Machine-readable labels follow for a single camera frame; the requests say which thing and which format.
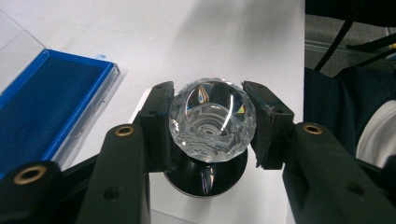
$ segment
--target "chair leg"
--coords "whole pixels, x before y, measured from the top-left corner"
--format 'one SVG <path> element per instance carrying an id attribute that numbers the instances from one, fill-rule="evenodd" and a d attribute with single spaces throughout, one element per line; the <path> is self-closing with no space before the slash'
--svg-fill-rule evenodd
<path id="1" fill-rule="evenodd" d="M 370 52 L 370 51 L 373 51 L 376 49 L 381 49 L 381 48 L 387 47 L 394 43 L 396 43 L 396 33 L 392 34 L 392 35 L 387 35 L 387 36 L 379 38 L 375 41 L 368 42 L 368 43 L 361 44 L 361 45 L 354 45 L 354 46 L 346 45 L 346 48 L 364 51 L 364 52 Z"/>
<path id="2" fill-rule="evenodd" d="M 315 70 L 320 71 L 320 69 L 324 66 L 324 64 L 329 61 L 332 57 L 332 54 L 337 49 L 338 45 L 340 45 L 341 41 L 344 39 L 344 36 L 349 31 L 350 27 L 352 26 L 353 22 L 356 20 L 356 17 L 359 15 L 362 6 L 366 3 L 367 0 L 356 0 L 352 10 L 349 12 L 346 20 L 344 21 L 343 26 L 341 27 L 340 32 L 335 37 L 334 41 L 330 45 L 329 49 L 326 51 L 324 56 L 321 58 L 320 62 L 315 67 Z"/>
<path id="3" fill-rule="evenodd" d="M 390 49 L 390 50 L 388 50 L 387 52 L 381 53 L 381 54 L 379 54 L 379 55 L 377 55 L 377 56 L 375 56 L 375 57 L 373 57 L 373 58 L 371 58 L 371 59 L 369 59 L 369 60 L 367 60 L 367 61 L 364 61 L 364 62 L 362 62 L 362 63 L 359 63 L 357 66 L 363 67 L 363 66 L 365 66 L 365 65 L 367 65 L 367 64 L 369 64 L 369 63 L 373 63 L 373 62 L 378 61 L 378 60 L 380 60 L 380 59 L 382 59 L 382 58 L 385 58 L 385 57 L 387 57 L 388 55 L 390 55 L 390 54 L 392 54 L 392 53 L 395 53 L 395 52 L 396 52 L 396 49 Z"/>

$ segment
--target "faceted glass sphere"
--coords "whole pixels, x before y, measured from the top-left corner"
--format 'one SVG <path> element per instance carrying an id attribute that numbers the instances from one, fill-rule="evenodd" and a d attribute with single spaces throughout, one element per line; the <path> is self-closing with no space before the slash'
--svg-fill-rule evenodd
<path id="1" fill-rule="evenodd" d="M 248 95 L 231 82 L 203 78 L 185 86 L 169 111 L 175 143 L 199 161 L 229 161 L 243 153 L 256 130 Z"/>

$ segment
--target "transparent glass object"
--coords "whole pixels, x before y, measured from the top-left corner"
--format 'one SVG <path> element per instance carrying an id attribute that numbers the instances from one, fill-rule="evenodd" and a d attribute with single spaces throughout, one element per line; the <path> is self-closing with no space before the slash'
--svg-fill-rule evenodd
<path id="1" fill-rule="evenodd" d="M 256 130 L 248 95 L 231 82 L 203 78 L 185 86 L 169 111 L 175 143 L 204 162 L 229 161 L 243 153 Z"/>

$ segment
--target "crystal ball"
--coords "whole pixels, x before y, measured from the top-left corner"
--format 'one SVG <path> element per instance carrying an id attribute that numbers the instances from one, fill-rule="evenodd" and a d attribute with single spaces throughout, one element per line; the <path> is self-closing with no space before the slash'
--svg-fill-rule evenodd
<path id="1" fill-rule="evenodd" d="M 204 162 L 229 161 L 243 153 L 256 130 L 256 110 L 233 83 L 203 78 L 185 86 L 169 111 L 175 143 Z"/>

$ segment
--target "black chair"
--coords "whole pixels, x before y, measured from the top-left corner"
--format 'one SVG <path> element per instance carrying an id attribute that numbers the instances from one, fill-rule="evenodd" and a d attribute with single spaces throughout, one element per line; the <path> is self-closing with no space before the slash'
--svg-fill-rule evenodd
<path id="1" fill-rule="evenodd" d="M 315 70 L 319 71 L 331 58 L 354 21 L 382 27 L 396 27 L 396 0 L 305 0 L 305 14 L 345 20 L 337 37 L 322 57 Z M 396 34 L 348 49 L 373 51 L 396 43 Z M 391 49 L 369 59 L 358 66 L 364 66 L 384 58 L 396 49 Z"/>

